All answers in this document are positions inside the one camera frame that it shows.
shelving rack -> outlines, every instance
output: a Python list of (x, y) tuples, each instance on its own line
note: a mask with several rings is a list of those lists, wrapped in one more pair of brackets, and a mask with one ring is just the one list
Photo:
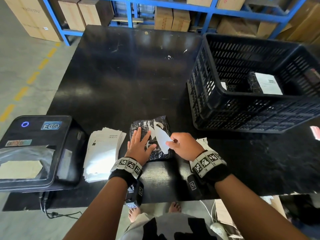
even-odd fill
[[(70, 30), (63, 28), (51, 5), (49, 0), (43, 0), (60, 35), (62, 36), (65, 44), (67, 46), (70, 45), (68, 36), (82, 36), (82, 31), (76, 31), (76, 30)], [(227, 15), (227, 16), (234, 16), (239, 18), (245, 18), (245, 19), (251, 19), (251, 20), (260, 20), (260, 21), (267, 21), (267, 22), (273, 22), (278, 23), (277, 27), (274, 29), (272, 34), (269, 36), (269, 39), (274, 39), (281, 30), (287, 25), (287, 23), (290, 21), (290, 19), (294, 16), (294, 14), (298, 11), (298, 9), (303, 5), (303, 3), (306, 0), (298, 0), (294, 7), (290, 10), (289, 13), (285, 13), (280, 7), (276, 6), (269, 6), (274, 14), (266, 14), (264, 12), (254, 12), (249, 6), (249, 3), (246, 2), (240, 11), (233, 11), (233, 10), (225, 10), (225, 9), (218, 9), (216, 8), (218, 0), (212, 0), (212, 3), (210, 7), (203, 7), (203, 6), (196, 6), (191, 4), (186, 4), (185, 2), (179, 1), (179, 0), (111, 0), (113, 3), (113, 6), (115, 7), (115, 2), (124, 2), (126, 4), (126, 14), (128, 17), (128, 27), (133, 27), (132, 22), (132, 15), (134, 15), (135, 18), (138, 18), (138, 4), (143, 5), (150, 5), (150, 6), (158, 6), (158, 7), (166, 7), (166, 8), (174, 8), (174, 9), (182, 9), (182, 10), (188, 10), (188, 11), (195, 11), (198, 12), (196, 19), (195, 19), (195, 26), (198, 26), (200, 14), (201, 12), (206, 13), (206, 19), (204, 21), (203, 27), (201, 29), (201, 33), (204, 34), (208, 30), (208, 26), (211, 20), (211, 17), (213, 14), (220, 14), (220, 15)], [(111, 22), (110, 26), (117, 26), (117, 22)]]

black plastic crate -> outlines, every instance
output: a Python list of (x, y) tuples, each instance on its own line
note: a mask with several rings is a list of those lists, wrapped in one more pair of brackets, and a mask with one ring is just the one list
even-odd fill
[[(275, 76), (283, 95), (250, 92), (249, 72)], [(320, 116), (320, 65), (297, 43), (206, 33), (187, 85), (199, 130), (282, 133)]]

